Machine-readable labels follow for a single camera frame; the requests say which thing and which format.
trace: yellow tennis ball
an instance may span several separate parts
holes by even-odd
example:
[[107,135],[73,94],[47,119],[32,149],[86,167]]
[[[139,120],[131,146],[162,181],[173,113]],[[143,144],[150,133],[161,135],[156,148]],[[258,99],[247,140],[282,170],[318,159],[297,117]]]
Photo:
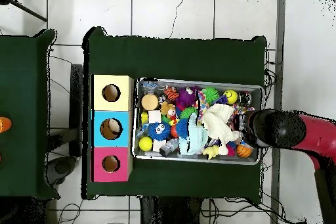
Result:
[[238,94],[234,90],[226,90],[224,95],[228,99],[228,104],[234,104],[238,99]]
[[139,141],[139,148],[144,152],[151,150],[153,147],[153,140],[150,137],[143,137]]

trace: purple plush toy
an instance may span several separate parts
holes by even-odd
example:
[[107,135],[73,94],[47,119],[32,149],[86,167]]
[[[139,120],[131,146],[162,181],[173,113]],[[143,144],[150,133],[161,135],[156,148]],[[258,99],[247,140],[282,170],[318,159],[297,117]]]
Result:
[[176,98],[176,107],[183,111],[186,107],[195,105],[196,91],[201,91],[201,88],[198,86],[187,87],[178,91],[180,95]]

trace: white cloth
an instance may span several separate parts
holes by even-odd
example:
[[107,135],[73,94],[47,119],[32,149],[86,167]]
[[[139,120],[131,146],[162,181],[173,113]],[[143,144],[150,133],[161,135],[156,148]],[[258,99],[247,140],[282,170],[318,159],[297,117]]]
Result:
[[232,131],[227,125],[228,119],[233,112],[233,107],[216,103],[204,113],[201,119],[204,128],[208,131],[208,136],[221,141],[219,154],[223,156],[228,154],[226,144],[230,141],[235,141],[239,136],[239,131]]

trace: blue box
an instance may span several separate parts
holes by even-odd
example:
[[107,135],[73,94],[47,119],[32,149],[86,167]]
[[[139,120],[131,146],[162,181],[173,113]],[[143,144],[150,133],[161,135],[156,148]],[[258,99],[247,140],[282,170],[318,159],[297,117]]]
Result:
[[[126,146],[128,147],[130,142],[130,121],[129,112],[112,112],[112,111],[94,111],[93,118],[93,138],[94,146]],[[106,139],[100,132],[100,126],[106,119],[115,119],[121,124],[122,131],[120,136],[114,140]]]

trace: round hole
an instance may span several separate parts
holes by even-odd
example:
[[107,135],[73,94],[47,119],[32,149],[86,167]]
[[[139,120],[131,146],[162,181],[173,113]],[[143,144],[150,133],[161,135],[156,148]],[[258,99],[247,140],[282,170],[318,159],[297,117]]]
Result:
[[102,167],[107,172],[116,172],[120,168],[120,161],[116,156],[105,156],[102,160]]
[[120,137],[123,128],[117,119],[106,119],[100,125],[100,133],[107,140],[114,140]]
[[102,96],[104,97],[105,101],[117,101],[120,98],[120,89],[114,84],[109,84],[103,88]]

